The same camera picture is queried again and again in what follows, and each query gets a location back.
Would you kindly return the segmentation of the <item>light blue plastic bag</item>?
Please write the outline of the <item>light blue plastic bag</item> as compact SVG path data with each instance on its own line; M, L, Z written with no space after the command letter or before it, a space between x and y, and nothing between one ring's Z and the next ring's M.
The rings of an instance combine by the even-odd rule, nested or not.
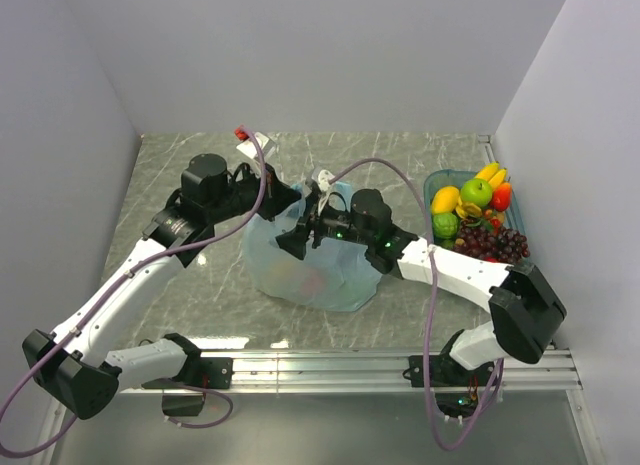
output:
M264 294L295 305L355 312L377 291L382 274L365 259L363 245L325 239L306 246L298 260L280 249L276 237L291 230L305 211L305 200L288 206L274 220L259 215L244 228L242 254L251 283Z

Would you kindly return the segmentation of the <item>yellow fake mango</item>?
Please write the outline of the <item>yellow fake mango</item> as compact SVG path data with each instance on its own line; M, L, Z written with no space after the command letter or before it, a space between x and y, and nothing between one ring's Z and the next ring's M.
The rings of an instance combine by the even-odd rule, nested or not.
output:
M433 215L452 213L458 205L460 191L455 186L440 188L434 195L430 210Z

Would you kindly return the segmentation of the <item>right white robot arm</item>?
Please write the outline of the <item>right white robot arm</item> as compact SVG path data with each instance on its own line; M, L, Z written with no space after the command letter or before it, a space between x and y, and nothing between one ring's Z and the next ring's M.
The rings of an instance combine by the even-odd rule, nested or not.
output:
M454 335L434 358L431 369L452 384L499 359L538 363L566 317L566 309L532 263L482 261L430 243L402 230L375 189L357 191L346 210L337 210L317 194L293 229L276 238L278 247L302 260L308 248L325 239L365 246L366 260L382 274L426 283L460 296L491 319Z

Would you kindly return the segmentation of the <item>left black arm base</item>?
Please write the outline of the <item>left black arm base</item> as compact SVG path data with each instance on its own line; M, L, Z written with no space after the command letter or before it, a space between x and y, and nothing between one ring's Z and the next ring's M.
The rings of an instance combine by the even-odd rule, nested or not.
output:
M156 379L142 385L143 390L162 392L161 410L168 421L186 428L203 428L200 424L183 424L182 418L196 418L204 410L209 398L220 399L227 405L213 425L226 421L234 409L233 401L224 391L229 390L234 373L231 357L201 357L189 365L181 378Z

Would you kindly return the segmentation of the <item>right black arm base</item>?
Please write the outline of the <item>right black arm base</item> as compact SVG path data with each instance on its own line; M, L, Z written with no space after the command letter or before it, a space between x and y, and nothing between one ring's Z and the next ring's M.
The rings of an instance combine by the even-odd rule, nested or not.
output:
M495 365L485 363L466 370L444 355L429 356L429 386L437 410L449 418L470 418L480 402L480 389L488 383Z

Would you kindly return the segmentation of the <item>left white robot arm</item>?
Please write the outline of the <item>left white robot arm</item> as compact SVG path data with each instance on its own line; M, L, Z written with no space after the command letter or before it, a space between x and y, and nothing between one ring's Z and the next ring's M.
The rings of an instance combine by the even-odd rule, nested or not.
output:
M208 245L217 224L250 212L273 220L300 197L271 166L259 176L247 163L229 172L217 154L192 158L179 188L99 291L52 332L35 330L23 341L36 384L81 420L127 388L162 379L180 387L200 384L201 351L186 337L170 333L117 350L119 333Z

